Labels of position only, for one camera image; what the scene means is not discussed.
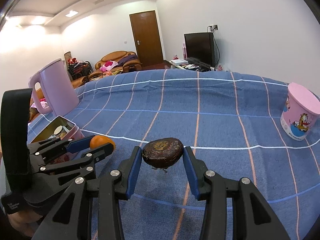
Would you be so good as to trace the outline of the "left hand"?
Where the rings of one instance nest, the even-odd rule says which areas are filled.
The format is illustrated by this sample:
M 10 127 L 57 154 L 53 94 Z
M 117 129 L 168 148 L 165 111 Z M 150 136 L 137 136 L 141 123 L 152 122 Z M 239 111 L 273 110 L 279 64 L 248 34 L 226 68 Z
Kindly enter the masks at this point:
M 33 237 L 35 233 L 33 224 L 42 217 L 42 215 L 39 215 L 32 209 L 24 209 L 7 215 L 10 225 L 16 231 L 27 237 Z

